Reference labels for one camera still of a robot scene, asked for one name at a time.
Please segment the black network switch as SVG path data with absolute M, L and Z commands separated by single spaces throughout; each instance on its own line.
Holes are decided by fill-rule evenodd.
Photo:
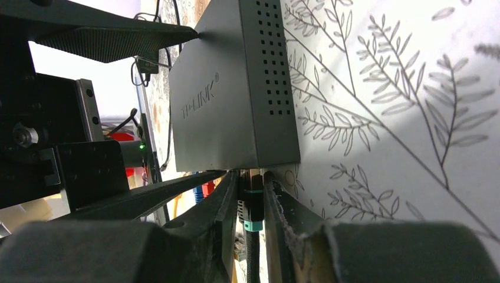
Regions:
M 169 73 L 176 169 L 298 163 L 279 1 L 210 1 Z

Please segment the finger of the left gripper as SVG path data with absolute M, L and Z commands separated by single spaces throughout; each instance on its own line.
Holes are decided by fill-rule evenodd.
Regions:
M 225 174 L 223 170 L 209 170 L 128 190 L 59 217 L 58 221 L 133 221 L 152 213 L 175 196 Z
M 198 33 L 71 1 L 1 1 L 1 36 L 109 63 L 188 42 Z

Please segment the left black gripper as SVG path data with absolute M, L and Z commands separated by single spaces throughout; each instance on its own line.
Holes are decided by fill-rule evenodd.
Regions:
M 75 211 L 128 188 L 92 82 L 36 73 L 28 41 L 1 34 L 1 207 L 62 192 Z

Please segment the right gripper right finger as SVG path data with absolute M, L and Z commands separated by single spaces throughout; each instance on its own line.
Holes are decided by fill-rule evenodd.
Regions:
M 447 222 L 335 223 L 264 182 L 270 282 L 498 282 L 467 227 Z

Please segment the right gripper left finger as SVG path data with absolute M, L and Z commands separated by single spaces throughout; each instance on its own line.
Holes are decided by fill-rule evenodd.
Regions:
M 239 172 L 164 225 L 31 222 L 1 244 L 2 282 L 230 282 Z

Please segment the black power adapter with cord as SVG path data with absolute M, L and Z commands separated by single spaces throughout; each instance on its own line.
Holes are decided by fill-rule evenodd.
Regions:
M 182 23 L 179 4 L 181 1 L 141 1 L 141 10 L 133 19 L 160 24 Z M 170 106 L 170 70 L 178 58 L 182 45 L 161 48 L 140 55 L 135 59 L 136 83 L 142 83 L 149 103 L 153 138 L 160 173 L 173 173 L 175 155 L 173 147 L 172 111 Z

